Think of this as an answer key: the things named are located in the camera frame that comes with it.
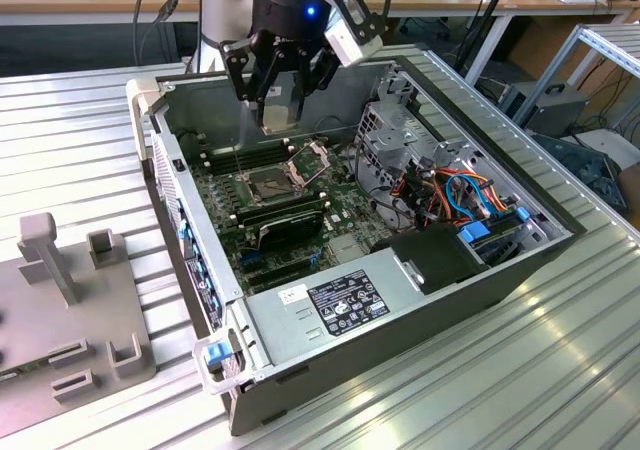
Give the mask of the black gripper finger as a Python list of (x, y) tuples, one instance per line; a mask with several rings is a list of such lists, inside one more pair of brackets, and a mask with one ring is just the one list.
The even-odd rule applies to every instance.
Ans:
[(298, 49), (298, 65), (294, 72), (294, 120), (301, 119), (305, 99), (316, 90), (325, 90), (339, 66), (339, 58), (329, 45)]
[(277, 50), (252, 45), (251, 39), (227, 42), (222, 46), (222, 58), (237, 98), (255, 120), (262, 120), (266, 96), (279, 73), (280, 57)]

